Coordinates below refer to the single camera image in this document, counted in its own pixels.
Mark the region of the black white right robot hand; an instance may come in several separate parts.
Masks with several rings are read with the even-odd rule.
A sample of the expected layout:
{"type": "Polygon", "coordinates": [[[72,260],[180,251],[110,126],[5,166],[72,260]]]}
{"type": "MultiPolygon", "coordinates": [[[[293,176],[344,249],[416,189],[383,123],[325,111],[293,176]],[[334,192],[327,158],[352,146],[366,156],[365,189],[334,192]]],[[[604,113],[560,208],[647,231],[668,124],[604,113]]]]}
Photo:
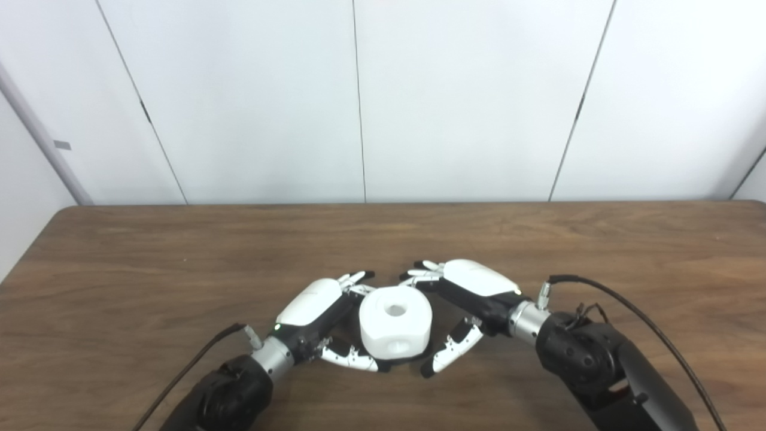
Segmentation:
{"type": "Polygon", "coordinates": [[[478,262],[454,259],[448,262],[416,261],[400,276],[400,285],[414,287],[457,306],[463,317],[446,341],[421,366],[429,379],[471,350],[483,336],[510,336],[510,317],[515,308],[528,301],[515,282],[478,262]]]}

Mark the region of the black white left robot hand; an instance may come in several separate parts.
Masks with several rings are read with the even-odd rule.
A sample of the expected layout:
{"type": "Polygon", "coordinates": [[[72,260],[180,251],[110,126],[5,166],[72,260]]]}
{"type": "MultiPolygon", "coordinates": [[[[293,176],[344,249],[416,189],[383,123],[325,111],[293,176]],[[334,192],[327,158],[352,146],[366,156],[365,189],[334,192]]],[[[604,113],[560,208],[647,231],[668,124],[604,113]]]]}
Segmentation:
{"type": "Polygon", "coordinates": [[[372,357],[364,347],[331,335],[333,329],[375,291],[364,280],[372,271],[352,272],[337,279],[321,278],[298,294],[276,317],[269,340],[274,340],[292,366],[322,359],[374,373],[388,373],[388,361],[372,357]]]}

